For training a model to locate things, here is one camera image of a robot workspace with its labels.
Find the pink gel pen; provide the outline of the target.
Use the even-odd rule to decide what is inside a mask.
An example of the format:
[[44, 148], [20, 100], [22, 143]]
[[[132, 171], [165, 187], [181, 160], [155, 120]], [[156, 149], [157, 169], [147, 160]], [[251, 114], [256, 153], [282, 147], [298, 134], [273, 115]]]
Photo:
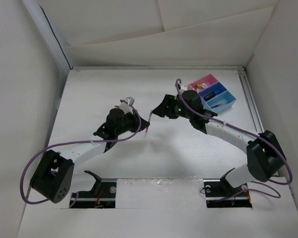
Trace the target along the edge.
[[146, 136], [147, 136], [147, 134], [148, 134], [148, 130], [149, 130], [149, 126], [150, 126], [150, 121], [151, 121], [151, 118], [152, 118], [152, 110], [150, 111], [150, 114], [149, 114], [149, 118], [148, 118], [148, 126], [146, 127], [146, 129], [145, 129], [145, 138], [146, 138]]

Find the white eraser with label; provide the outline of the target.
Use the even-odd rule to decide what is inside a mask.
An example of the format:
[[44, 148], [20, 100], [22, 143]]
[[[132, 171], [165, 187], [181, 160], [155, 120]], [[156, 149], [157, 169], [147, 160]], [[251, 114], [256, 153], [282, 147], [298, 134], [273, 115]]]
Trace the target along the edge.
[[201, 85], [202, 85], [202, 88], [203, 88], [203, 89], [208, 88], [208, 85], [205, 84], [205, 83], [202, 83]]

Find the purple cap black highlighter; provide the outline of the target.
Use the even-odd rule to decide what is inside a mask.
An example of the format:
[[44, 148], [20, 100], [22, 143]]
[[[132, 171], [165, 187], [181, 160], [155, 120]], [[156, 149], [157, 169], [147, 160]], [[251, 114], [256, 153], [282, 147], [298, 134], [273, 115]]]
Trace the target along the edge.
[[210, 99], [214, 98], [216, 96], [216, 92], [211, 92], [209, 94], [207, 94], [205, 97], [204, 97], [204, 100], [205, 101], [209, 101]]

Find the orange gel pen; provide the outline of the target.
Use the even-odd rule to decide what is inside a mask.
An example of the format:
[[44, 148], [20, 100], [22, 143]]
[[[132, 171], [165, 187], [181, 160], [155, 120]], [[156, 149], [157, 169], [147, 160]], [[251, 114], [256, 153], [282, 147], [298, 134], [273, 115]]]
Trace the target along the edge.
[[220, 107], [220, 106], [223, 106], [223, 105], [225, 105], [225, 103], [219, 103], [219, 104], [211, 106], [211, 109], [214, 109], [214, 108], [217, 108], [217, 107]]

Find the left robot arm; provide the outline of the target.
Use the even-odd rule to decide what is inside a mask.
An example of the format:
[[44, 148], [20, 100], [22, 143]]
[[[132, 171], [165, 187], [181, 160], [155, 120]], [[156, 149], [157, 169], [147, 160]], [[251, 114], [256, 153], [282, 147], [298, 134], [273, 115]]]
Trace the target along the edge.
[[150, 122], [130, 110], [125, 112], [113, 108], [106, 121], [86, 141], [75, 143], [73, 147], [56, 152], [50, 146], [30, 180], [30, 187], [53, 203], [59, 203], [70, 192], [73, 174], [76, 168], [97, 155], [106, 153], [116, 143], [128, 140], [118, 137], [126, 132], [132, 136], [149, 127]]

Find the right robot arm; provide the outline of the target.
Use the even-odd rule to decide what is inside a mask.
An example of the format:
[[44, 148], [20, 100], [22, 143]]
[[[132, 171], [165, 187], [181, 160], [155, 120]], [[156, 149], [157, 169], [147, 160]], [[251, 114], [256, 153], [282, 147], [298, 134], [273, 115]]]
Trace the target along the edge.
[[269, 181], [287, 162], [274, 133], [267, 130], [256, 134], [224, 123], [216, 118], [216, 113], [204, 109], [195, 91], [187, 90], [176, 96], [166, 94], [153, 114], [169, 119], [186, 118], [196, 130], [220, 138], [246, 154], [244, 165], [221, 177], [220, 190], [225, 195], [232, 195], [239, 186], [254, 180]]

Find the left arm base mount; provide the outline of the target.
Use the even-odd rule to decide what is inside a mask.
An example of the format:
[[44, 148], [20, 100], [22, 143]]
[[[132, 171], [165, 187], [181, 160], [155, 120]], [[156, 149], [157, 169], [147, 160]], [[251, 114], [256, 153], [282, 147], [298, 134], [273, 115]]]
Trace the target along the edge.
[[71, 195], [69, 208], [115, 208], [117, 179], [102, 179], [91, 171], [84, 171], [95, 179], [88, 191], [78, 191]]

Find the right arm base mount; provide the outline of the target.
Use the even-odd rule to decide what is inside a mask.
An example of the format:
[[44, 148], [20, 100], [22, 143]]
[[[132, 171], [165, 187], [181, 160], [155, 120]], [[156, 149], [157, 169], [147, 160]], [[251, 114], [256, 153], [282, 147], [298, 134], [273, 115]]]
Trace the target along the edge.
[[232, 188], [224, 181], [215, 178], [203, 180], [200, 193], [205, 196], [207, 208], [252, 208], [248, 193], [241, 192], [248, 189], [247, 184]]

